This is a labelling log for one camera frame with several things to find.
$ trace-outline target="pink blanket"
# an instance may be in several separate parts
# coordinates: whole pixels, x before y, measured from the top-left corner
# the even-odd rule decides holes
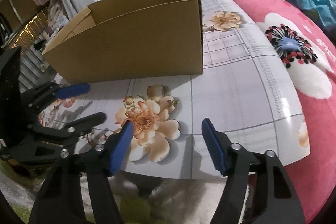
[[[336,185],[336,49],[320,28],[285,0],[234,0],[279,54],[297,90],[310,155],[286,166],[306,222]]]

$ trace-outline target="open cardboard box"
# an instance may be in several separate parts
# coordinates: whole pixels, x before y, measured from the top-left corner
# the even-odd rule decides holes
[[[101,0],[50,41],[46,61],[69,83],[203,73],[201,0]]]

